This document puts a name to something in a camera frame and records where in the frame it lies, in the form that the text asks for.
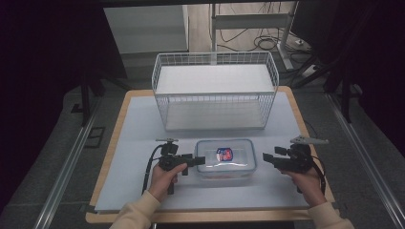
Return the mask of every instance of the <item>wire rack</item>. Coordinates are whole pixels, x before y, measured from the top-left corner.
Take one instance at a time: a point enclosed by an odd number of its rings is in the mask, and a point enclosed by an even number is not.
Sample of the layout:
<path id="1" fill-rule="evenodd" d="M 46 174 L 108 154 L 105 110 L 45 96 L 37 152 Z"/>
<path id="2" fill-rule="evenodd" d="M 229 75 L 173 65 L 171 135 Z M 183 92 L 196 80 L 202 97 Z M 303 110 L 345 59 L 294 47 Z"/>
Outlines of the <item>wire rack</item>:
<path id="1" fill-rule="evenodd" d="M 152 76 L 168 131 L 263 129 L 278 84 L 270 52 L 161 53 Z"/>

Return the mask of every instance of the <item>blue and red sticker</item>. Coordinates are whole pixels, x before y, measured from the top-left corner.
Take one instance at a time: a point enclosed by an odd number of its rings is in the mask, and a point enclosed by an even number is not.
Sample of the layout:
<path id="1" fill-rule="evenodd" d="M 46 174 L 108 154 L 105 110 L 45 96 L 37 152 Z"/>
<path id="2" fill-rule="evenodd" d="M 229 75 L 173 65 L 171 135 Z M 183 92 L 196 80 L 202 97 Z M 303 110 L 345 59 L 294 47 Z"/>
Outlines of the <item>blue and red sticker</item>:
<path id="1" fill-rule="evenodd" d="M 217 159 L 219 161 L 232 161 L 233 153 L 230 148 L 218 148 Z"/>

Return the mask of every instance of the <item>beige sleeve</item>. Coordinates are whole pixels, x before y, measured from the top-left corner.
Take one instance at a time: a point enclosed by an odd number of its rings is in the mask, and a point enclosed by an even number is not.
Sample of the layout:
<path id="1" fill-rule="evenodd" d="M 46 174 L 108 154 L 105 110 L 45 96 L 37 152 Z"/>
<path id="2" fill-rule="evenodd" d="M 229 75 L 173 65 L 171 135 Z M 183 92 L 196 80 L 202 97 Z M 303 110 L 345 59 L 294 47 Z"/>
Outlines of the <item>beige sleeve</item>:
<path id="1" fill-rule="evenodd" d="M 160 207 L 160 202 L 148 191 L 136 201 L 125 204 L 110 229 L 147 229 L 151 226 L 150 218 Z"/>
<path id="2" fill-rule="evenodd" d="M 341 219 L 330 202 L 308 209 L 316 228 L 318 229 L 353 229 L 348 219 Z"/>

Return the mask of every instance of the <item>person's left hand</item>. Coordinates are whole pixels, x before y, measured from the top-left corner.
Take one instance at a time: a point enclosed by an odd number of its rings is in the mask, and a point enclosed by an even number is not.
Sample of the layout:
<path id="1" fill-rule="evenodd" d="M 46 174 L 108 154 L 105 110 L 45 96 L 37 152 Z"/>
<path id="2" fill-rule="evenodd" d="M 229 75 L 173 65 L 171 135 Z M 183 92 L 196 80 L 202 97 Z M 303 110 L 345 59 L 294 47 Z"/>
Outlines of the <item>person's left hand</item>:
<path id="1" fill-rule="evenodd" d="M 152 183 L 149 187 L 149 193 L 152 194 L 159 202 L 162 202 L 167 197 L 167 189 L 170 183 L 177 183 L 177 173 L 187 168 L 187 164 L 183 163 L 176 166 L 170 171 L 164 171 L 157 164 L 153 168 Z"/>

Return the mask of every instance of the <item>person's arm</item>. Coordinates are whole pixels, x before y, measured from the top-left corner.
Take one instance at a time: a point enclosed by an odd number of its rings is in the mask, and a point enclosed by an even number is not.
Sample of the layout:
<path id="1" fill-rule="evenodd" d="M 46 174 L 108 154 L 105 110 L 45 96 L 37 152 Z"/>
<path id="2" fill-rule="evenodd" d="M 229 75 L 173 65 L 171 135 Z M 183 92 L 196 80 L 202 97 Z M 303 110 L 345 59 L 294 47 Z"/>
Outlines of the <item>person's arm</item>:
<path id="1" fill-rule="evenodd" d="M 165 172 L 156 165 L 153 169 L 150 188 L 136 202 L 125 204 L 119 212 L 111 229 L 146 229 L 151 225 L 151 217 L 167 197 L 167 189 L 171 182 L 177 182 L 177 173 L 183 171 L 187 164 L 181 164 L 173 170 Z"/>
<path id="2" fill-rule="evenodd" d="M 352 223 L 348 219 L 342 219 L 326 200 L 320 188 L 319 177 L 312 168 L 305 174 L 297 174 L 289 171 L 281 171 L 289 175 L 292 181 L 302 191 L 305 201 L 309 204 L 309 215 L 313 219 L 316 228 L 319 229 L 352 229 Z"/>

